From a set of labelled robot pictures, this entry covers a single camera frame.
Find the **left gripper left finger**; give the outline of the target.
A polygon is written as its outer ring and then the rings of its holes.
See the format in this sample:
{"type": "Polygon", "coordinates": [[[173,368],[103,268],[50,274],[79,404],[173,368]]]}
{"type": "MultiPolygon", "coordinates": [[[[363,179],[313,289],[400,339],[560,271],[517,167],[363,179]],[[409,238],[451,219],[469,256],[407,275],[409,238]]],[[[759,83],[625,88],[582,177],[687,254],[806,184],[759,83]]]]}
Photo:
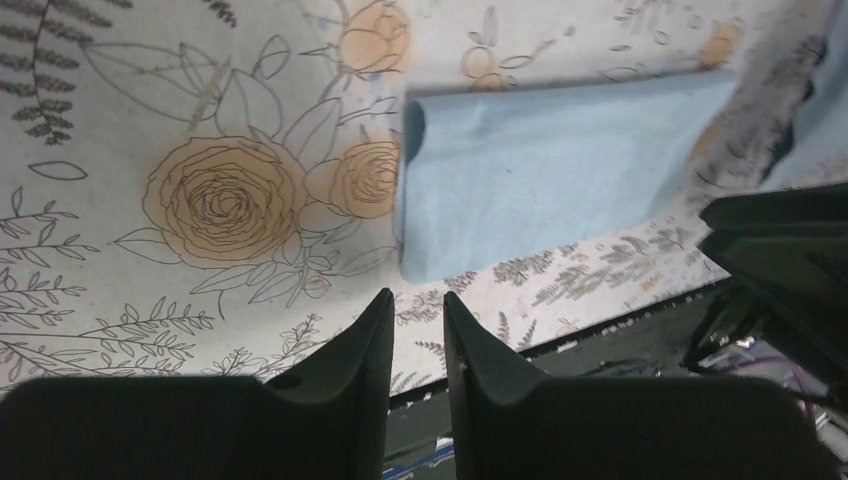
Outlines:
{"type": "Polygon", "coordinates": [[[268,381],[44,378],[1,403],[5,479],[378,479],[394,297],[268,381]]]}

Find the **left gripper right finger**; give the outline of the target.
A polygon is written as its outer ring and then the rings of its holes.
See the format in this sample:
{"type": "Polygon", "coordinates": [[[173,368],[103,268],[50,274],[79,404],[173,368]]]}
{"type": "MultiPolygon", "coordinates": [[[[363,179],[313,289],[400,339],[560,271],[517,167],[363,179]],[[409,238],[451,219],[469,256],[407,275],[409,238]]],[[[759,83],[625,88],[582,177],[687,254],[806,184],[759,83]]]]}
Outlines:
{"type": "Polygon", "coordinates": [[[454,293],[443,325],[460,479],[837,479],[797,402],[761,378],[560,377],[454,293]]]}

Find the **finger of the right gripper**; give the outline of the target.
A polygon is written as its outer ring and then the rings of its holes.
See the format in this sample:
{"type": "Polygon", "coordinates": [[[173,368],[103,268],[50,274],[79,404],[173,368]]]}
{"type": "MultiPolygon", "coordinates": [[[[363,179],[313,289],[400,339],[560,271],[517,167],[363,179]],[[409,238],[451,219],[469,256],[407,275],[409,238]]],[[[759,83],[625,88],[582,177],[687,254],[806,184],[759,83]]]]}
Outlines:
{"type": "Polygon", "coordinates": [[[847,223],[847,184],[729,196],[699,215],[711,229],[847,223]]]}
{"type": "Polygon", "coordinates": [[[699,249],[769,304],[847,381],[847,232],[840,228],[722,229],[699,249]]]}

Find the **small light blue cloth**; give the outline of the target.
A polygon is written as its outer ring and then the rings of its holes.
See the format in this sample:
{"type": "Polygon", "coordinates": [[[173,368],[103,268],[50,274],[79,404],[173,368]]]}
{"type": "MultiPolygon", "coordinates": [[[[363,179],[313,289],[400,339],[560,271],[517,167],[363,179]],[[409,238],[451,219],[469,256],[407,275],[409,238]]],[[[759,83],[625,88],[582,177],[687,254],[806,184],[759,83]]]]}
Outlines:
{"type": "Polygon", "coordinates": [[[407,102],[402,277],[434,282],[652,220],[738,82],[712,71],[407,102]]]}

